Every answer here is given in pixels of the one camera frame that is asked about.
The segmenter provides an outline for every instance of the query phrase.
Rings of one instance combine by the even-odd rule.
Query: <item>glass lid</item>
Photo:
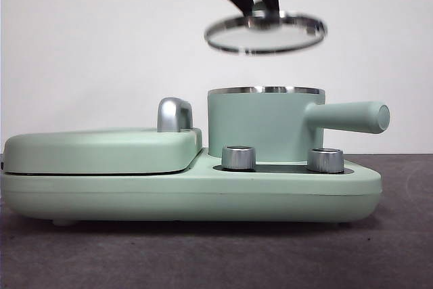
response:
[[[321,42],[326,34],[326,25],[316,18],[258,10],[213,24],[204,38],[221,51],[260,55],[304,49]]]

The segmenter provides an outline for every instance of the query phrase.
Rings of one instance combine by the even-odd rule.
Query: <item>gray floor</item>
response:
[[[82,222],[2,205],[2,288],[433,288],[433,155],[356,155],[384,195],[351,224]]]

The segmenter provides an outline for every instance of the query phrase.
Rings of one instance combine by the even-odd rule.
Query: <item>mint green appliance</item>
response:
[[[382,192],[380,175],[343,161],[341,151],[320,147],[324,127],[385,130],[384,104],[325,105],[323,91],[302,87],[241,89],[210,91],[209,150],[193,127],[191,106],[174,97],[161,101],[154,129],[12,137],[5,145],[2,196],[17,213],[56,225],[347,222],[374,211]],[[249,115],[259,109],[262,115]],[[275,146],[278,137],[282,144]]]

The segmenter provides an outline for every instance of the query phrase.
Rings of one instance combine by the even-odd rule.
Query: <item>pot rim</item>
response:
[[[319,88],[293,87],[293,86],[246,86],[211,89],[208,95],[214,94],[241,94],[241,93],[301,93],[325,95],[325,91]]]

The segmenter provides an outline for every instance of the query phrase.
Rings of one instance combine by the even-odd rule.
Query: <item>pot handle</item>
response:
[[[166,97],[158,106],[158,132],[192,129],[191,104],[177,97]]]
[[[315,128],[382,133],[390,123],[390,111],[381,102],[311,104],[306,122]]]

